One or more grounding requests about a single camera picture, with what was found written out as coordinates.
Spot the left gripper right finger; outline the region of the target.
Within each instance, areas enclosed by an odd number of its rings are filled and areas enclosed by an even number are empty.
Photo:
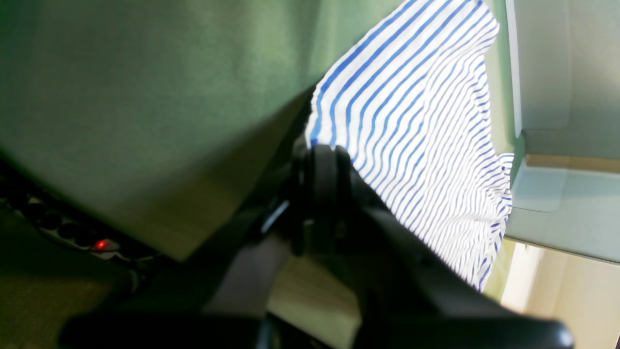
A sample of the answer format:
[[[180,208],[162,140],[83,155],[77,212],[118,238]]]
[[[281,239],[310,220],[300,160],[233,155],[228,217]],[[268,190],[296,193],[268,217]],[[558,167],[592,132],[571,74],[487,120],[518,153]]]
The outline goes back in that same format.
[[[476,291],[403,227],[335,149],[343,191],[335,250],[361,309],[355,349],[572,349],[568,327]]]

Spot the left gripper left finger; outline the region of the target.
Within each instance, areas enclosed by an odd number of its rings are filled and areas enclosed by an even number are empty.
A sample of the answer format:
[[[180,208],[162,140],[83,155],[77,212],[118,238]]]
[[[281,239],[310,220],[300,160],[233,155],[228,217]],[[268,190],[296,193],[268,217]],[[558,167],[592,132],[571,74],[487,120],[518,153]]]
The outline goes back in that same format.
[[[117,307],[72,318],[62,349],[255,349],[293,256],[335,254],[335,152],[301,149],[180,267]]]

